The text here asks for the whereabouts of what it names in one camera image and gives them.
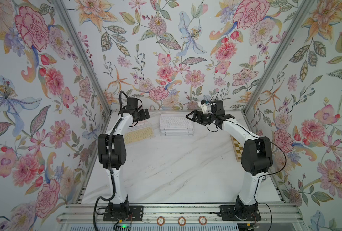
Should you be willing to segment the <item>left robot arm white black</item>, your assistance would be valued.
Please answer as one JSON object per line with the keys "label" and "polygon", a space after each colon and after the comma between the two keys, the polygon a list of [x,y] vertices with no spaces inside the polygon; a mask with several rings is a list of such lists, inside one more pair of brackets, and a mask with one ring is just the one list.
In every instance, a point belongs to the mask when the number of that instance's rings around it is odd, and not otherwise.
{"label": "left robot arm white black", "polygon": [[137,125],[138,122],[150,118],[147,109],[142,109],[143,103],[140,99],[126,97],[127,104],[120,104],[118,119],[113,128],[98,137],[98,160],[106,170],[112,184],[112,195],[110,201],[113,204],[121,204],[128,201],[128,195],[122,183],[121,166],[127,159],[125,135],[128,130]]}

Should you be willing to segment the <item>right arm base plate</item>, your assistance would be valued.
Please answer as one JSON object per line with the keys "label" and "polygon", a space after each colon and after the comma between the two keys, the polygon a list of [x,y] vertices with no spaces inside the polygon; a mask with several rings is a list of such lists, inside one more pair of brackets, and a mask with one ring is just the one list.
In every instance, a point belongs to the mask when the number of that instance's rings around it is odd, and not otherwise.
{"label": "right arm base plate", "polygon": [[221,217],[223,221],[260,221],[261,215],[258,210],[258,205],[255,200],[246,204],[237,196],[234,205],[219,206],[220,212],[217,216]]}

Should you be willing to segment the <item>white keyboard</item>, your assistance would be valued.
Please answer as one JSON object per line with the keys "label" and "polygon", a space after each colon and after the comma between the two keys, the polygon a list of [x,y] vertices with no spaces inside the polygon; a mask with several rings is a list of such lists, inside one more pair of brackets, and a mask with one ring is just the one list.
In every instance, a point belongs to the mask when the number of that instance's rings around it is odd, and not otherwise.
{"label": "white keyboard", "polygon": [[161,136],[193,136],[193,133],[160,133]]}
{"label": "white keyboard", "polygon": [[162,114],[159,127],[161,130],[193,130],[193,122],[185,115]]}

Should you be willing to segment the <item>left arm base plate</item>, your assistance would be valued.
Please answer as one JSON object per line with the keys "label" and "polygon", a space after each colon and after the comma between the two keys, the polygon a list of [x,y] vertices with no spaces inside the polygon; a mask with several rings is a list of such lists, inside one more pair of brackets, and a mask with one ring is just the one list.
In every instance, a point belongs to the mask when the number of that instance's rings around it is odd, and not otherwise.
{"label": "left arm base plate", "polygon": [[130,206],[127,200],[120,204],[109,202],[104,211],[103,221],[142,221],[143,214],[143,206]]}

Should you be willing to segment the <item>pink keyboard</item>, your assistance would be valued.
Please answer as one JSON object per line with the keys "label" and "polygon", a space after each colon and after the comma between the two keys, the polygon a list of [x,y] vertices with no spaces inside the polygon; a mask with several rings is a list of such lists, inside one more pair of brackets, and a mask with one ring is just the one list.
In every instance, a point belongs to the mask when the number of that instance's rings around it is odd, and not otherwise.
{"label": "pink keyboard", "polygon": [[161,131],[161,135],[193,135],[193,131]]}

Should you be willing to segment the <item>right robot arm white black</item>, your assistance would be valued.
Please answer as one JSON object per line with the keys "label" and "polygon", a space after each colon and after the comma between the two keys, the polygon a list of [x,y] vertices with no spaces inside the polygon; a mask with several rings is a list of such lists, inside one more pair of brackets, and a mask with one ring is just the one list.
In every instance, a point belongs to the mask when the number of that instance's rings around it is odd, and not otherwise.
{"label": "right robot arm white black", "polygon": [[198,105],[201,110],[187,114],[188,120],[203,126],[216,125],[243,145],[240,162],[245,175],[242,189],[236,197],[234,214],[239,219],[245,219],[248,215],[258,212],[256,195],[261,178],[268,175],[268,170],[273,165],[271,141],[268,137],[252,133],[234,116],[226,114],[221,100],[211,101],[209,105],[202,100]]}

